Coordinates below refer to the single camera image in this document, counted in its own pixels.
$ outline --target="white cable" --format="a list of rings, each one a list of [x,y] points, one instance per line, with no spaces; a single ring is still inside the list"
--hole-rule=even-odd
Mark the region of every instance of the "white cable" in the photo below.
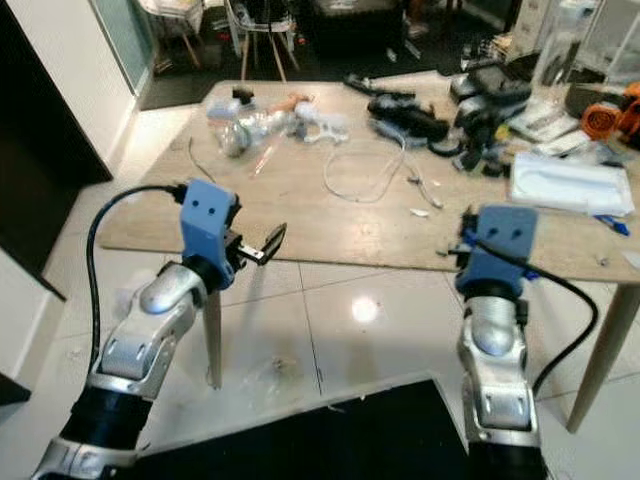
[[[401,142],[401,150],[400,153],[398,154],[397,157],[392,158],[391,160],[389,160],[384,167],[382,167],[382,169],[380,170],[380,172],[375,176],[373,185],[370,188],[358,191],[358,192],[341,192],[339,191],[337,188],[335,188],[334,186],[332,186],[329,183],[329,167],[331,167],[331,165],[336,161],[336,159],[341,158],[341,157],[345,157],[345,156],[366,156],[367,158],[371,158],[376,156],[375,154],[372,154],[371,152],[344,152],[344,153],[340,153],[338,152],[338,148],[334,148],[333,152],[331,153],[331,155],[329,155],[329,158],[327,159],[326,163],[324,164],[324,172],[323,172],[323,180],[324,180],[324,186],[327,188],[327,190],[329,190],[329,192],[331,192],[333,195],[335,195],[336,197],[342,198],[343,200],[347,200],[349,202],[355,202],[355,203],[375,203],[378,200],[380,200],[385,193],[387,193],[387,190],[389,189],[389,185],[391,185],[391,181],[393,180],[393,177],[395,177],[396,172],[398,171],[398,169],[400,168],[400,166],[404,163],[404,159],[405,159],[405,152],[406,152],[406,142],[404,140],[404,138],[400,138],[399,140]],[[380,181],[384,178],[385,176],[385,172],[387,170],[389,170],[391,168],[391,173],[389,174],[389,176],[387,177],[382,190],[375,195],[372,198],[367,198],[368,195],[371,194],[371,192],[373,192],[375,190],[375,188],[378,186],[378,184],[380,183]]]

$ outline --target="black mat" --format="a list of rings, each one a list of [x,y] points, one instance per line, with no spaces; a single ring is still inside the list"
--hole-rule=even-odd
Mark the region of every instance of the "black mat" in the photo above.
[[[457,480],[466,453],[425,381],[144,457],[130,478]]]
[[[170,45],[168,55],[174,66],[161,75],[154,76],[151,86],[142,102],[142,110],[199,103],[213,86],[222,80],[240,78],[241,61],[231,47],[230,40],[222,40],[211,28],[211,22],[224,16],[224,10],[212,8],[206,11],[202,25],[202,36],[206,51],[202,47],[199,53],[204,57],[205,67],[197,71],[191,64],[184,44],[176,39]],[[406,49],[397,49],[397,61],[391,62],[384,49],[369,51],[358,49],[351,51],[348,46],[340,55],[319,55],[310,41],[296,44],[295,55],[300,64],[296,72],[289,64],[286,52],[281,49],[280,56],[285,64],[287,79],[291,81],[341,81],[348,73],[371,78],[401,75],[428,70],[438,70],[443,75],[452,75],[460,71],[460,56],[465,43],[479,43],[491,39],[497,30],[482,20],[465,12],[454,15],[451,31],[443,35],[444,13],[436,10],[426,15],[430,31],[413,43],[422,52],[418,60]],[[263,38],[259,52],[258,69],[253,65],[250,55],[247,78],[250,80],[280,80],[273,59],[273,53]]]

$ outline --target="dark doorway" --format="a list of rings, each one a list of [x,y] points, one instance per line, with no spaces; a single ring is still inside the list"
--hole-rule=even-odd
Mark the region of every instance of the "dark doorway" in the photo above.
[[[112,176],[5,0],[0,62],[0,247],[46,284],[40,274],[78,192]]]

